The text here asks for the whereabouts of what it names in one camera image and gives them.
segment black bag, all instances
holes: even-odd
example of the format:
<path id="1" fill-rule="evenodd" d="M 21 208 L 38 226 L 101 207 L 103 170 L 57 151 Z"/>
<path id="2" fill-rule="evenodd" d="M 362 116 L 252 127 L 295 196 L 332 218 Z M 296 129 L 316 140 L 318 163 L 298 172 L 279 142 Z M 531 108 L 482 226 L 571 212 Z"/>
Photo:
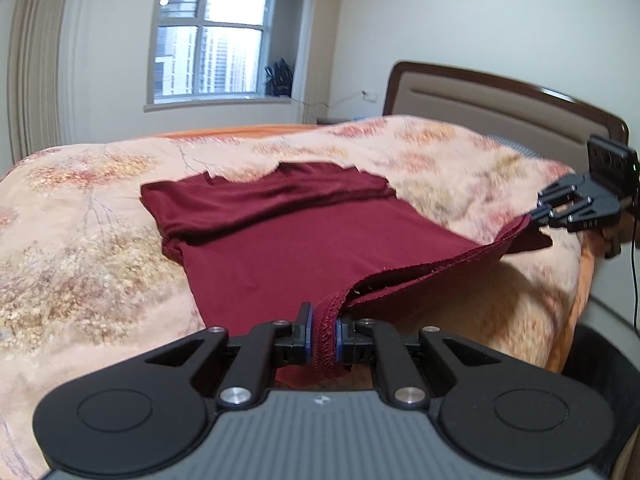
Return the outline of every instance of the black bag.
<path id="1" fill-rule="evenodd" d="M 293 72 L 284 59 L 280 58 L 271 66 L 265 67 L 267 82 L 265 94 L 274 97 L 291 97 Z"/>

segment human hand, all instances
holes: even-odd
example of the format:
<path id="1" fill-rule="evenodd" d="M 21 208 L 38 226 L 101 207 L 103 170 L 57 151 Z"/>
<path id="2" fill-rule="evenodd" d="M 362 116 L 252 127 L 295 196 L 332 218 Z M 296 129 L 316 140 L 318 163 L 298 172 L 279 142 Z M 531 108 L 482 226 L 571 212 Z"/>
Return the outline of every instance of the human hand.
<path id="1" fill-rule="evenodd" d="M 618 225 L 604 228 L 602 231 L 585 231 L 584 236 L 591 253 L 596 258 L 604 258 L 615 235 L 618 235 L 621 244 L 629 243 L 633 239 L 634 223 L 634 216 L 628 211 L 623 211 Z"/>

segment headboard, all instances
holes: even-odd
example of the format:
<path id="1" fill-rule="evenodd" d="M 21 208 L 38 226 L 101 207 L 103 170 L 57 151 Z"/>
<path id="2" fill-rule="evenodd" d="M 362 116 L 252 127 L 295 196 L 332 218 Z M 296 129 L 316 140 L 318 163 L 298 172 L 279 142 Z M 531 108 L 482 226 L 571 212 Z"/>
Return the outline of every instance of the headboard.
<path id="1" fill-rule="evenodd" d="M 628 143 L 625 122 L 566 95 L 452 66 L 401 61 L 391 71 L 383 115 L 412 115 L 497 135 L 544 158 L 588 168 L 591 134 Z"/>

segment window frame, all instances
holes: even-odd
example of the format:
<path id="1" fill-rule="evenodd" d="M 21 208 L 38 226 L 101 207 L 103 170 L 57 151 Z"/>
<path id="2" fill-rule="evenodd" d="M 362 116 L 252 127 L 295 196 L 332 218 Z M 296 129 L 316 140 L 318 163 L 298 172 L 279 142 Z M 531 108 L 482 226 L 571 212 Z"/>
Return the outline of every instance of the window frame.
<path id="1" fill-rule="evenodd" d="M 266 83 L 266 72 L 271 47 L 271 29 L 273 25 L 273 11 L 276 0 L 265 0 L 264 19 L 262 25 L 246 25 L 244 23 L 210 22 L 205 19 L 207 0 L 198 0 L 195 18 L 162 18 L 160 16 L 160 0 L 154 0 L 154 18 L 152 20 L 151 41 L 148 60 L 148 81 L 146 90 L 147 105 L 175 104 L 180 102 L 190 103 L 194 101 L 216 101 L 238 99 L 260 99 L 264 98 L 264 86 Z M 193 58 L 193 92 L 190 94 L 172 94 L 156 99 L 155 95 L 155 66 L 156 48 L 158 43 L 158 30 L 160 27 L 196 27 L 195 56 Z M 258 54 L 258 77 L 256 92 L 224 92 L 224 93 L 201 93 L 200 85 L 200 59 L 202 57 L 202 35 L 204 27 L 228 27 L 228 28 L 252 28 L 260 30 L 260 53 Z"/>

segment red shirt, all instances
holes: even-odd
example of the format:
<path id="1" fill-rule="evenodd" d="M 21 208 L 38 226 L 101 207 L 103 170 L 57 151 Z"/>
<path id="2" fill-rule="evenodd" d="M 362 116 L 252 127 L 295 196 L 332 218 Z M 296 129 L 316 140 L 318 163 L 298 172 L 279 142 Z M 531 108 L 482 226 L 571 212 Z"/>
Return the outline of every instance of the red shirt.
<path id="1" fill-rule="evenodd" d="M 522 217 L 479 246 L 423 218 L 383 177 L 327 162 L 281 163 L 250 183 L 203 173 L 145 184 L 141 194 L 207 326 L 242 335 L 313 304 L 313 365 L 279 372 L 292 386 L 344 373 L 335 363 L 335 320 L 345 308 L 375 306 L 376 317 L 393 321 L 428 286 L 550 245 L 524 230 Z"/>

